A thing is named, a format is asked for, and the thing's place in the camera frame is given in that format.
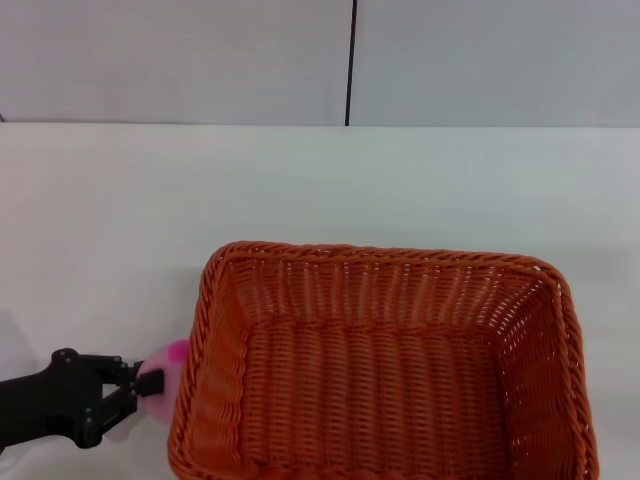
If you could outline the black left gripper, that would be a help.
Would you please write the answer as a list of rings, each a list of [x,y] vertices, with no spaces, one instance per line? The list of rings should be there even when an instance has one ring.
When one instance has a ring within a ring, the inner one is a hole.
[[[35,437],[61,436],[79,448],[97,446],[105,433],[137,412],[139,399],[164,392],[164,372],[138,374],[142,365],[71,348],[54,351],[36,375]],[[103,397],[105,385],[114,390]]]

